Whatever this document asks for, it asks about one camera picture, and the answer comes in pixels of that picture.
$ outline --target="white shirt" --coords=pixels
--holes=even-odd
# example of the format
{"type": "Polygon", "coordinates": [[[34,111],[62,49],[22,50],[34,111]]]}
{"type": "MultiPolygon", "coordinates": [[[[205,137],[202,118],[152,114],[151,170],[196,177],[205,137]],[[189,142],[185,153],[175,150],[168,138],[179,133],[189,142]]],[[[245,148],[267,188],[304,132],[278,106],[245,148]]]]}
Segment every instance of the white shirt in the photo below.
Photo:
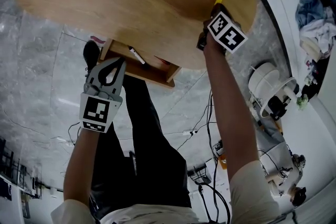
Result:
{"type": "MultiPolygon", "coordinates": [[[[231,179],[232,224],[268,223],[280,215],[259,161],[242,167],[231,179]]],[[[66,200],[51,213],[54,224],[95,224],[90,210],[81,202],[66,200]]],[[[101,224],[187,224],[200,223],[191,208],[162,205],[134,205],[116,210],[101,224]]]]}

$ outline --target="white fabric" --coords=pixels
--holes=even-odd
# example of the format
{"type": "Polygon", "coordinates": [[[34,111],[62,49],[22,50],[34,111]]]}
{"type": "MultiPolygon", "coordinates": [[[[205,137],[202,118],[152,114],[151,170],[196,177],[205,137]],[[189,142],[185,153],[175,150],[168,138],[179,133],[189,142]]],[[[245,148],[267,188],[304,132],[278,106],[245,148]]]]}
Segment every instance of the white fabric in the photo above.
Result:
{"type": "Polygon", "coordinates": [[[336,43],[336,25],[334,19],[314,20],[303,26],[300,30],[300,37],[315,38],[317,44],[324,54],[329,51],[329,45],[333,46],[336,43]]]}
{"type": "MultiPolygon", "coordinates": [[[[268,223],[280,215],[272,199],[259,161],[242,167],[230,182],[232,224],[268,223]]],[[[66,200],[51,213],[54,224],[95,224],[89,209],[75,200],[66,200]]],[[[134,205],[107,214],[101,224],[186,224],[200,223],[191,208],[134,205]]]]}
{"type": "Polygon", "coordinates": [[[296,185],[302,177],[302,172],[300,172],[297,167],[294,165],[291,155],[289,153],[286,142],[282,142],[267,152],[268,155],[264,154],[260,157],[260,161],[264,166],[266,172],[268,174],[278,173],[279,171],[275,167],[274,163],[277,165],[278,169],[282,168],[291,169],[287,175],[286,179],[278,178],[274,179],[274,184],[278,189],[278,193],[276,193],[274,186],[270,183],[269,187],[274,196],[280,196],[280,194],[287,194],[288,190],[296,185]]]}

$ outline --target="clothes pile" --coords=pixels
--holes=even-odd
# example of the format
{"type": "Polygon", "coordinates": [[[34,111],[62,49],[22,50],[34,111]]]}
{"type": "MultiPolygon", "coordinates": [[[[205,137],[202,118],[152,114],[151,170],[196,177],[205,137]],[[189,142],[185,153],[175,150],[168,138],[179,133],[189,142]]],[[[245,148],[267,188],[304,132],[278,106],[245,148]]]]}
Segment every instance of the clothes pile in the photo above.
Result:
{"type": "Polygon", "coordinates": [[[296,21],[300,30],[300,46],[314,61],[326,58],[336,44],[336,24],[330,7],[320,0],[300,0],[296,21]]]}

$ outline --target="hand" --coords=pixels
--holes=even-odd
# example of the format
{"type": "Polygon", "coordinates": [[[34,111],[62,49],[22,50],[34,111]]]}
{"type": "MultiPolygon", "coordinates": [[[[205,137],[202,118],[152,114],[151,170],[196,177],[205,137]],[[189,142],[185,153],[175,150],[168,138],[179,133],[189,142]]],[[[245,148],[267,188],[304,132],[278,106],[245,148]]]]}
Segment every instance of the hand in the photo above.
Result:
{"type": "Polygon", "coordinates": [[[223,47],[215,41],[211,33],[206,36],[206,46],[204,48],[204,53],[207,54],[209,51],[223,54],[223,47]]]}

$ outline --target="shirt sleeve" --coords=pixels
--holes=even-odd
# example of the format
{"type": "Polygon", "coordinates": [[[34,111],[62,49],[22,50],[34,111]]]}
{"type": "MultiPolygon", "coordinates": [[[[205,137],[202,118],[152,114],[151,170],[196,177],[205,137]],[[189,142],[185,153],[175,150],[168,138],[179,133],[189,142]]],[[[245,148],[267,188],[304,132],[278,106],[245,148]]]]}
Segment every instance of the shirt sleeve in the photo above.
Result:
{"type": "Polygon", "coordinates": [[[51,212],[53,224],[95,224],[89,208],[76,200],[66,200],[51,212]]]}
{"type": "Polygon", "coordinates": [[[230,181],[232,223],[268,223],[280,216],[259,161],[246,164],[230,181]]]}

